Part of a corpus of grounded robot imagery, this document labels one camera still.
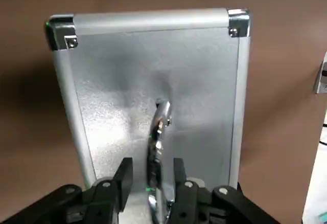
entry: brown background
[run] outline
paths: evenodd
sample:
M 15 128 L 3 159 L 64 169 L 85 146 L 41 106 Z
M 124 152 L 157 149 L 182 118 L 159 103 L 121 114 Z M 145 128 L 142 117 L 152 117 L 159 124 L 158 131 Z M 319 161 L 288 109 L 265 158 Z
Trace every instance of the brown background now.
M 0 220 L 83 180 L 46 45 L 54 13 L 234 7 L 253 12 L 240 181 L 282 223 L 299 223 L 326 98 L 327 0 L 0 0 Z

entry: silver case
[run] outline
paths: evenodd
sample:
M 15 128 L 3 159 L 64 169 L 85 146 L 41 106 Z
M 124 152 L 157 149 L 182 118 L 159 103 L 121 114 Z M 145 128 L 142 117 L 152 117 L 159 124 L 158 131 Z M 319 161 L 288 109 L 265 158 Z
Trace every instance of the silver case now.
M 247 11 L 54 15 L 49 25 L 86 186 L 113 176 L 123 157 L 133 157 L 134 184 L 122 223 L 150 220 L 145 162 L 157 98 L 173 105 L 163 144 L 168 198 L 173 198 L 176 157 L 184 159 L 187 176 L 202 179 L 207 188 L 236 187 L 250 42 Z

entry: chrome handle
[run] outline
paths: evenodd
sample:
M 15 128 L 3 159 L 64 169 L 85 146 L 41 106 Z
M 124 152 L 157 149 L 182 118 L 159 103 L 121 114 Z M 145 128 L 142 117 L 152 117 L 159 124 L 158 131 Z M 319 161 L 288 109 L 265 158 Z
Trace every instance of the chrome handle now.
M 152 222 L 165 223 L 169 214 L 169 203 L 162 188 L 161 160 L 165 128 L 171 124 L 171 103 L 156 102 L 157 110 L 151 122 L 147 154 L 147 191 Z

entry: screw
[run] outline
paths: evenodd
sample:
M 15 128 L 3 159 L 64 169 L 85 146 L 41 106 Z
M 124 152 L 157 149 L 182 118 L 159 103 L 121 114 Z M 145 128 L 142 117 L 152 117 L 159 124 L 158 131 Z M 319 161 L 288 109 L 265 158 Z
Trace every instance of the screw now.
M 229 35 L 231 37 L 237 37 L 239 31 L 237 28 L 229 28 Z
M 104 184 L 102 184 L 103 187 L 110 187 L 110 182 L 105 182 Z
M 67 194 L 70 194 L 72 192 L 75 192 L 75 189 L 74 188 L 69 187 L 69 188 L 66 189 L 66 193 Z
M 67 45 L 70 49 L 73 49 L 77 46 L 77 39 L 76 38 L 67 38 Z
M 225 195 L 227 195 L 227 193 L 228 193 L 228 190 L 226 189 L 226 188 L 219 188 L 219 192 L 221 192 L 222 194 L 225 194 Z
M 185 186 L 191 188 L 191 187 L 193 187 L 193 183 L 192 182 L 185 182 Z

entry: metal bracket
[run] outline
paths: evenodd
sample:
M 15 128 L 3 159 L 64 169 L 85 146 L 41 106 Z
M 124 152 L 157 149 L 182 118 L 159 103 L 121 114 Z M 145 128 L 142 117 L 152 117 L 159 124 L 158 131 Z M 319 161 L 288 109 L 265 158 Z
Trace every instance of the metal bracket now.
M 45 23 L 45 32 L 51 50 L 77 47 L 73 18 L 73 14 L 58 14 L 51 16 Z
M 314 91 L 316 94 L 327 93 L 327 53 L 320 65 L 319 72 L 315 81 Z
M 249 37 L 251 28 L 251 15 L 246 9 L 229 9 L 228 33 L 231 37 Z

